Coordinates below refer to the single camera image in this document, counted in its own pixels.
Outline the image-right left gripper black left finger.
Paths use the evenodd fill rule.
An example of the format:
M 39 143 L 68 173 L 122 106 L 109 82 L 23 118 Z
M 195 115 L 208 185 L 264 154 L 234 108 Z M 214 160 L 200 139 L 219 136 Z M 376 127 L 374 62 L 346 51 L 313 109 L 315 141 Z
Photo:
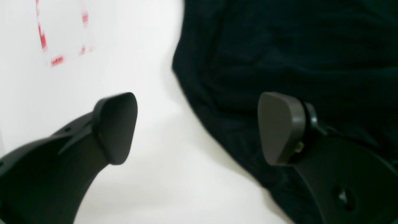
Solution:
M 72 224 L 98 173 L 128 158 L 137 114 L 133 93 L 103 98 L 51 136 L 4 155 L 1 223 Z

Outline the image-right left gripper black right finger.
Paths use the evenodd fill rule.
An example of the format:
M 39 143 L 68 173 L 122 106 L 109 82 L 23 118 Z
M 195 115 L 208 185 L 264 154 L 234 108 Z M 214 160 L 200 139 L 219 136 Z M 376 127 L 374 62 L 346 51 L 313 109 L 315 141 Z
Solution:
M 267 163 L 294 167 L 325 224 L 397 223 L 397 156 L 343 136 L 292 96 L 262 93 L 257 114 Z

